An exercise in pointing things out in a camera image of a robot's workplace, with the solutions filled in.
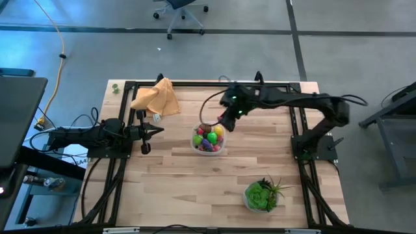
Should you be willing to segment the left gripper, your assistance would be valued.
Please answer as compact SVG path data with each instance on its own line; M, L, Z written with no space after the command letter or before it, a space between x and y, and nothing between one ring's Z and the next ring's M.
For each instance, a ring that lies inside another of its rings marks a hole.
M132 125L129 128L129 134L133 140L147 141L153 135L156 135L157 133L164 131L163 127L152 125L149 122L145 121L145 118L146 118L145 110L137 110L136 118L139 120L139 125Z

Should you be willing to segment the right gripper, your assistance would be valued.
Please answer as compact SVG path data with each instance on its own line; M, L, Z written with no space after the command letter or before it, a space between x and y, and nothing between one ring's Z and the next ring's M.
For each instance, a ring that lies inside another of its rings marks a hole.
M240 118L257 107L254 89L241 84L232 84L223 94L219 104L225 107L221 119Z

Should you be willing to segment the yellow cloth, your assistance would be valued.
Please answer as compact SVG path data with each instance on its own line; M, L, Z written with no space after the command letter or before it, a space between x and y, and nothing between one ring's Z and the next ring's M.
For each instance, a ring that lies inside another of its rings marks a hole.
M161 121L164 116L181 112L173 84L166 77L151 88L139 88L135 100L131 102L131 108L145 110L154 122Z

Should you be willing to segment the clear plastic tupperware container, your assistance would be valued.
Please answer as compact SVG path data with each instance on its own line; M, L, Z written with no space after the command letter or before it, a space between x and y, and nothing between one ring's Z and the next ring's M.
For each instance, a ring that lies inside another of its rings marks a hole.
M203 150L203 147L202 147L202 145L200 144L199 146L196 146L194 143L193 143L193 140L192 140L192 138L193 138L193 136L194 135L197 135L197 130L198 130L198 128L199 128L199 125L200 124L197 124L197 125L195 125L193 128L192 128L192 134L191 134L191 139L190 139L190 146L191 146L191 149L192 150L194 150L196 153L198 153L198 154L200 154L200 155L205 155L205 156L217 156L217 155L220 155L224 150L225 150L225 148L226 148L226 142L227 142L227 135L226 135L226 130L225 130L225 128L224 127L222 127L221 125L221 127L223 128L223 130L224 130L224 135L223 135L223 137L224 137L224 141L223 142L219 142L219 141L217 141L217 144L215 144L215 145L217 145L217 146L220 146L221 147L221 149L218 151L218 152L209 152L209 151L204 151ZM206 133L206 132L204 132L204 134L202 135L203 137L204 137L204 139L207 139L207 134L208 133Z

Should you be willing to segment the white paper sheet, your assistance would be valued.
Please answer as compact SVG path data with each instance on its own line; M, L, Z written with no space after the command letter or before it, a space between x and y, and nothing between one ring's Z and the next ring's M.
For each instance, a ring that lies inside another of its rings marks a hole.
M87 157L87 153L87 148L79 144L71 144L63 149L62 160L86 169L87 164L90 161Z

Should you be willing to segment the potted green succulent plant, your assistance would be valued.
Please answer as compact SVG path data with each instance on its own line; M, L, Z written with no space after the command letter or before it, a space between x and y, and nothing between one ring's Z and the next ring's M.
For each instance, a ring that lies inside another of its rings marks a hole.
M275 183L272 176L265 177L259 181L249 184L243 192L243 202L247 209L254 213L270 213L279 202L279 198L284 198L284 190L291 189L292 186L281 184L281 179Z

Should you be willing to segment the black desk beam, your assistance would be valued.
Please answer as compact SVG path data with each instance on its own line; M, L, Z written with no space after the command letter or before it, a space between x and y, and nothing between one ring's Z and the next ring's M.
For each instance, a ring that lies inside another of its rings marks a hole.
M16 163L26 164L42 170L47 170L55 174L83 180L86 170L60 159L56 159L35 149L22 146L17 154Z

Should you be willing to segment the grey office chair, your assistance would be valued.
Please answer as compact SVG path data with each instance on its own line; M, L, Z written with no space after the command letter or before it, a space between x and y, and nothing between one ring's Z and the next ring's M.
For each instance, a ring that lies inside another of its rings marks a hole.
M202 10L204 13L208 13L209 5L208 4L194 4L196 0L153 0L153 2L165 2L166 5L162 8L156 8L153 13L154 19L159 19L161 15L167 13L171 10L174 13L174 16L170 22L170 25L166 32L166 38L168 40L172 39L172 30L176 25L176 21L178 18L185 20L186 18L190 18L192 21L198 24L198 34L203 36L205 34L205 29L203 28L202 23L195 17L193 13L191 13L187 6L191 7L198 7L202 6Z

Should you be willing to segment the grey metal cart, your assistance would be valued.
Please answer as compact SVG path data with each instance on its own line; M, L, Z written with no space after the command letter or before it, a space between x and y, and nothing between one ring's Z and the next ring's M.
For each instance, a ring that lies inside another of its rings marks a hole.
M16 200L16 216L12 223L24 226L26 217L35 218L38 222L35 226L66 225L72 221L73 212L77 205L78 195L81 191L82 181L64 175L54 174L47 170L30 167L29 175L42 177L63 177L65 187L60 192L49 191L44 186L28 185L23 183L22 189Z

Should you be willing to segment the black side desk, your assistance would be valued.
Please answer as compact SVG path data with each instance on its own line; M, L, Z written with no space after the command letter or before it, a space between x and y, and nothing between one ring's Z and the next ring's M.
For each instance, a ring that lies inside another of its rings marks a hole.
M0 168L16 160L46 84L46 78L0 77Z

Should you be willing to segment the dark grey bar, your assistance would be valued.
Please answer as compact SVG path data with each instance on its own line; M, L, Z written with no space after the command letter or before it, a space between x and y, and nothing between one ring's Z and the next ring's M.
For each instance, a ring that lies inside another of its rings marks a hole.
M0 76L33 77L34 70L19 68L0 68Z

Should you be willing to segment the black device with indicator light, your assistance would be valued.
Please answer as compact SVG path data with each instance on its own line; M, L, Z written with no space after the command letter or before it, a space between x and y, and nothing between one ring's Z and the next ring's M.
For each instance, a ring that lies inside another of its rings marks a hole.
M25 164L0 169L0 231L6 226L27 169Z

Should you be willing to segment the black aluminium table frame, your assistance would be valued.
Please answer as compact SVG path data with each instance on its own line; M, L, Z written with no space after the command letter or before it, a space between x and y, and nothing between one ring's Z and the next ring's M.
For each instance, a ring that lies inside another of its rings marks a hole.
M192 128L222 113L218 92L225 87L223 82L174 81L181 112L161 119L164 131L150 140L149 154L143 155L140 143L134 143L117 226L306 227L290 138L293 124L314 127L322 114L313 109L257 109L237 121L220 155L199 155L190 146ZM269 176L292 188L283 191L285 197L270 213L253 213L244 205L243 192L250 183Z

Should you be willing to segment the silver metal bracket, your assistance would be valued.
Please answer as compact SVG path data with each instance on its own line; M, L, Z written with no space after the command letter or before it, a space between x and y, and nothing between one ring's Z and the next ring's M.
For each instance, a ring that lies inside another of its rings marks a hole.
M139 227L108 227L104 228L102 234L139 234Z
M285 229L285 234L322 234L319 229Z

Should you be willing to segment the black side table frame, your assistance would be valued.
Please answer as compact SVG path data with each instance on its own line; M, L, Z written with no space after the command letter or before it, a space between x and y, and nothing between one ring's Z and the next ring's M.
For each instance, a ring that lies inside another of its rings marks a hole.
M359 122L362 129L377 125L390 159L395 179L380 183L381 189L416 185L416 172L411 173L407 160L416 160L416 82L389 94L391 101L382 109Z

